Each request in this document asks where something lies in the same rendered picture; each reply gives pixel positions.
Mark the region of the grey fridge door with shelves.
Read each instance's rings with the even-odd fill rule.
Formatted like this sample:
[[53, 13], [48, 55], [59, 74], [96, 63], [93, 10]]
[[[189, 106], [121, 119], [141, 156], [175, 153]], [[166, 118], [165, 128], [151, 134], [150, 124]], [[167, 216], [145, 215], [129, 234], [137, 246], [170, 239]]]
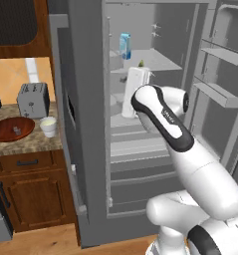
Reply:
[[238, 161], [238, 0], [213, 0], [185, 124], [229, 171]]

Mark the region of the wooden cupboard door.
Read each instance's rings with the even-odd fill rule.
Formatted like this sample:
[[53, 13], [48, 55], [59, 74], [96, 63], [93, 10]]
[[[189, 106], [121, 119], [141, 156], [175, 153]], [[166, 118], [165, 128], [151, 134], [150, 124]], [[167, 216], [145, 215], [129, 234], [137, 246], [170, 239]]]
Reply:
[[76, 213], [69, 179], [62, 169], [0, 176], [9, 219], [16, 232], [73, 223]]

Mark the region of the brown bowl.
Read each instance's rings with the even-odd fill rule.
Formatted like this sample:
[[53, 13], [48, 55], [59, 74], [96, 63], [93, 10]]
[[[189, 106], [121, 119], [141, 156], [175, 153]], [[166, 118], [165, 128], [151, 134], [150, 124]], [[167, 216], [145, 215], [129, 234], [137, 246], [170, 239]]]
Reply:
[[24, 117], [8, 118], [0, 121], [0, 142], [11, 142], [29, 135], [35, 127], [32, 119]]

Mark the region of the glass of lemonade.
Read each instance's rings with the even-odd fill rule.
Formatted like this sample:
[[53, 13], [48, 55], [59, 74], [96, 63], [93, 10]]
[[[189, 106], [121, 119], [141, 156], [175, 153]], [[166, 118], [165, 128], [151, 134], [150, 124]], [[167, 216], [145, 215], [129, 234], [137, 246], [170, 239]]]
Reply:
[[56, 135], [57, 120], [54, 117], [40, 119], [40, 128], [45, 137], [54, 137]]

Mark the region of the wooden drawer front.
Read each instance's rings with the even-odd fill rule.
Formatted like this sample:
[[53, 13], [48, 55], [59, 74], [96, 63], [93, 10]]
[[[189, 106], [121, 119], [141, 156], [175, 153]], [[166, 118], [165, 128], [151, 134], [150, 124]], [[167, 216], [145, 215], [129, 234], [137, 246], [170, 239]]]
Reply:
[[[17, 160], [31, 161], [38, 159], [38, 164], [17, 166]], [[43, 169], [57, 169], [65, 166], [64, 155], [61, 149], [37, 151], [0, 156], [0, 175], [29, 172]]]

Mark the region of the grey fridge door with dispenser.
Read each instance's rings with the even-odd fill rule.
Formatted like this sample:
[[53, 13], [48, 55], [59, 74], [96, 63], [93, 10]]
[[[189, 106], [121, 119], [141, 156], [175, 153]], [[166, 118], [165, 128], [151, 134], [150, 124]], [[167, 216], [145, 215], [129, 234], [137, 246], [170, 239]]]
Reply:
[[87, 206], [87, 214], [78, 215], [84, 248], [101, 243], [106, 221], [102, 7], [102, 0], [48, 0], [64, 153], [77, 167]]

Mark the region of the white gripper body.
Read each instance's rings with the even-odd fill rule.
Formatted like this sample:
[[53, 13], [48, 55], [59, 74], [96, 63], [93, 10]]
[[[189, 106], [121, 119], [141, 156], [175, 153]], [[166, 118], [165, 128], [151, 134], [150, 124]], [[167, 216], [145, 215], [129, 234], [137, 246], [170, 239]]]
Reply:
[[136, 117], [136, 113], [130, 103], [130, 99], [125, 99], [123, 101], [121, 115], [124, 118], [128, 118], [128, 119], [134, 119]]

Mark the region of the wooden wall cupboard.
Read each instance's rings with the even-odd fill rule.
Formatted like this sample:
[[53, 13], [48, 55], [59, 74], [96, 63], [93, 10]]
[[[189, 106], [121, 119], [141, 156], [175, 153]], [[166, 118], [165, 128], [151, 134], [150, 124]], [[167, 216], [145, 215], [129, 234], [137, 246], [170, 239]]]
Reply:
[[50, 56], [47, 0], [0, 0], [0, 59]]

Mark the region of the grey toaster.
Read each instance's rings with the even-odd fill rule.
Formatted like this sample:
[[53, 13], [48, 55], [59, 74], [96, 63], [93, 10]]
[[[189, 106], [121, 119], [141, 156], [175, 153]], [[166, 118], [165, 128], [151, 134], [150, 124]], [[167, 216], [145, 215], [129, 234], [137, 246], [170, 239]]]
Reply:
[[23, 84], [17, 96], [17, 105], [22, 117], [45, 118], [49, 114], [50, 97], [46, 83]]

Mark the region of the grey fridge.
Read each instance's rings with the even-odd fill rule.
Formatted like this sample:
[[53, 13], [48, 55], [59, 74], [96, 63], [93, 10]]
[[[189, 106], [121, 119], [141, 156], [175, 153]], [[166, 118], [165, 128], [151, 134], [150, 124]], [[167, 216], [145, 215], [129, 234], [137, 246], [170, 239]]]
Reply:
[[[181, 188], [162, 137], [121, 116], [128, 69], [144, 60], [154, 81], [191, 92], [200, 37], [213, 0], [107, 0], [106, 47], [110, 53], [111, 142], [107, 171], [109, 218], [142, 215], [147, 200]], [[131, 56], [119, 52], [130, 33]]]

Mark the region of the blue milk carton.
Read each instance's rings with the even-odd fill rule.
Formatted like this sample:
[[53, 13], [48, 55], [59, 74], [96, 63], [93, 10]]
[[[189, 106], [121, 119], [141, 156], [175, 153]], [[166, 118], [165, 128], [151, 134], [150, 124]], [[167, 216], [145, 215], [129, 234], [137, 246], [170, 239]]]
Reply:
[[119, 37], [119, 52], [124, 60], [131, 56], [130, 33], [121, 33]]

